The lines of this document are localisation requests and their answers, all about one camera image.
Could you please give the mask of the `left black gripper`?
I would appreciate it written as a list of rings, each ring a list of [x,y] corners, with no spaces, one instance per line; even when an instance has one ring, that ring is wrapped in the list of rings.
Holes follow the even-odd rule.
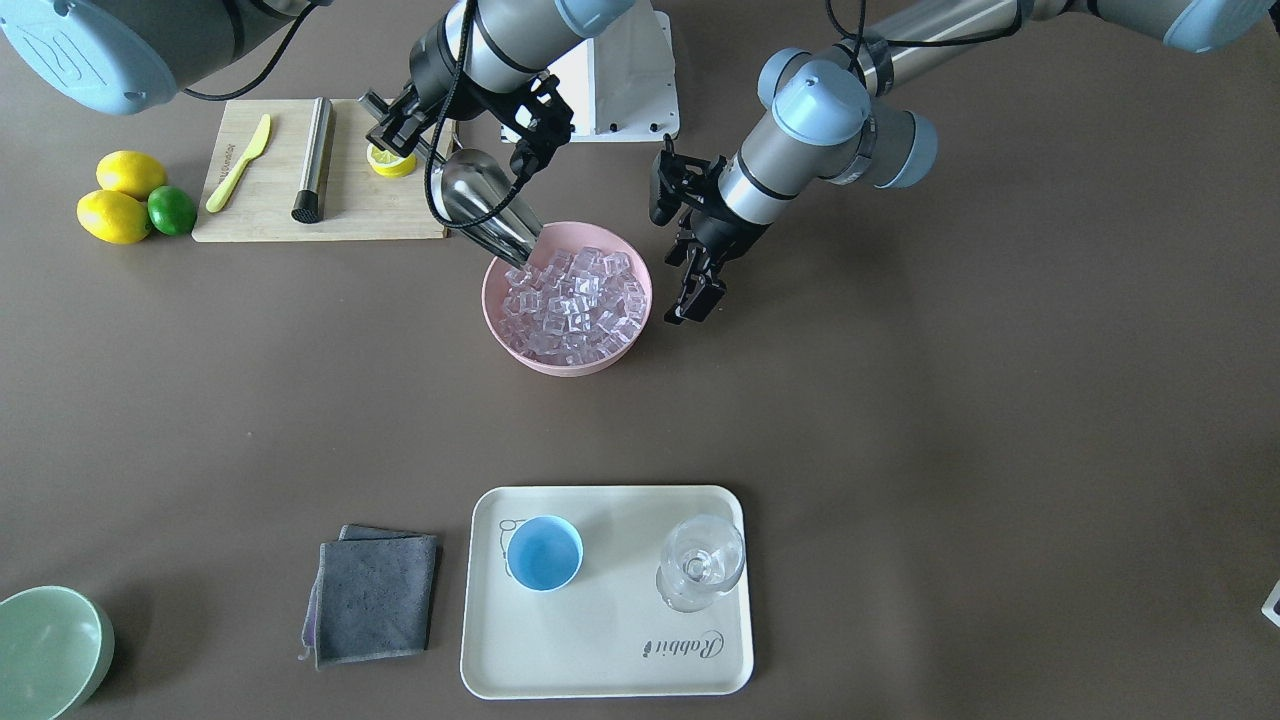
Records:
[[[709,161],[678,154],[669,135],[662,142],[652,165],[649,217],[654,225],[664,227],[682,211],[664,263],[689,264],[664,322],[704,322],[727,292],[721,266],[749,252],[771,227],[740,217],[724,200],[719,179],[727,158]]]

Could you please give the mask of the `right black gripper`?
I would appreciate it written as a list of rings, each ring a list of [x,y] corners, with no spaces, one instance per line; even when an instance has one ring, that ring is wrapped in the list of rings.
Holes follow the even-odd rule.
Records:
[[[573,110],[561,97],[558,83],[554,76],[538,76],[511,92],[498,94],[463,77],[449,105],[444,104],[448,85],[420,91],[410,81],[392,102],[367,91],[366,109],[376,124],[366,140],[398,158],[417,155],[444,161],[445,156],[431,146],[440,111],[448,120],[472,120],[488,113],[518,135],[509,169],[518,181],[529,181],[549,167],[556,151],[571,140]]]

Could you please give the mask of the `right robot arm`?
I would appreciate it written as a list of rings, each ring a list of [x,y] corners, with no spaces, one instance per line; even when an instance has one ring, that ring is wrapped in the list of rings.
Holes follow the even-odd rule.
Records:
[[[549,67],[600,36],[630,1],[458,1],[413,46],[411,77],[376,113],[372,143],[408,155],[443,119],[490,113],[516,131],[518,184],[570,141],[572,109]],[[265,41],[291,44],[316,1],[5,1],[18,55],[76,102],[127,117],[195,94],[195,83]]]

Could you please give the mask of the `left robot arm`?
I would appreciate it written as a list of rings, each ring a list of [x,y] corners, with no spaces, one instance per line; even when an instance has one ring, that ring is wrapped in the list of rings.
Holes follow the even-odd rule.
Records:
[[[919,1],[873,26],[840,28],[810,53],[786,47],[763,65],[764,114],[731,158],[678,154],[666,136],[652,167],[650,219],[677,222],[666,261],[685,270],[671,324],[703,322],[726,295],[721,272],[745,255],[813,182],[900,190],[934,165],[934,126],[886,96],[982,44],[1034,20],[1079,13],[1201,54],[1226,46],[1275,1]]]

